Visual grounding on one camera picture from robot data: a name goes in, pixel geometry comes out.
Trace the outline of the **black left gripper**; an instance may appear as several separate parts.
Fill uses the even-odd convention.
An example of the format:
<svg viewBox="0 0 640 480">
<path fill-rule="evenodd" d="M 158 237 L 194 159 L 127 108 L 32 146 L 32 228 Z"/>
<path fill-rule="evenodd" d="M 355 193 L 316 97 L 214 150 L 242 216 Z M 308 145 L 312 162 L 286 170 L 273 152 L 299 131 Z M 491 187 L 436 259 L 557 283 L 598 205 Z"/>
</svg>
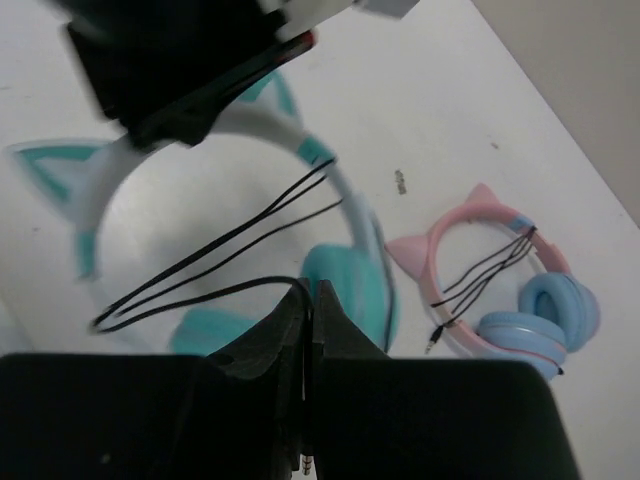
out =
<svg viewBox="0 0 640 480">
<path fill-rule="evenodd" d="M 283 8 L 256 1 L 62 1 L 66 31 L 103 115 L 137 150 L 195 146 L 254 82 L 309 51 Z"/>
</svg>

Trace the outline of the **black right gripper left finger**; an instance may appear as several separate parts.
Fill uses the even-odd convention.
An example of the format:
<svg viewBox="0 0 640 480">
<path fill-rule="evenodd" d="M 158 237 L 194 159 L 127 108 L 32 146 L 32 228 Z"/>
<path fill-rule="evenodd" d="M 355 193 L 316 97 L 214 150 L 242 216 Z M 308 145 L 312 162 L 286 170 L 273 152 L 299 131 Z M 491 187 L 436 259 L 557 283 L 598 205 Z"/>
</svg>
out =
<svg viewBox="0 0 640 480">
<path fill-rule="evenodd" d="M 304 335 L 308 321 L 308 281 L 293 277 L 261 277 L 223 290 L 224 295 L 252 288 L 284 284 L 289 290 L 276 307 L 245 333 L 221 349 L 209 354 L 207 360 L 227 375 L 253 380 L 265 375 L 281 359 L 293 353 Z"/>
</svg>

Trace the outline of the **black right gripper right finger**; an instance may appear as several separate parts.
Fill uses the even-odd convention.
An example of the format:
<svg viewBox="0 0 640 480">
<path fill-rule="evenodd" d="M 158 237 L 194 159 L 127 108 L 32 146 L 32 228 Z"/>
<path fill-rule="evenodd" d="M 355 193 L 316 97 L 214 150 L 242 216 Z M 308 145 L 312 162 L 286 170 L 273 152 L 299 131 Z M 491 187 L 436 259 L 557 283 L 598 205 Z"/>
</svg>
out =
<svg viewBox="0 0 640 480">
<path fill-rule="evenodd" d="M 382 360 L 388 356 L 343 311 L 332 284 L 316 284 L 312 321 L 312 358 Z"/>
</svg>

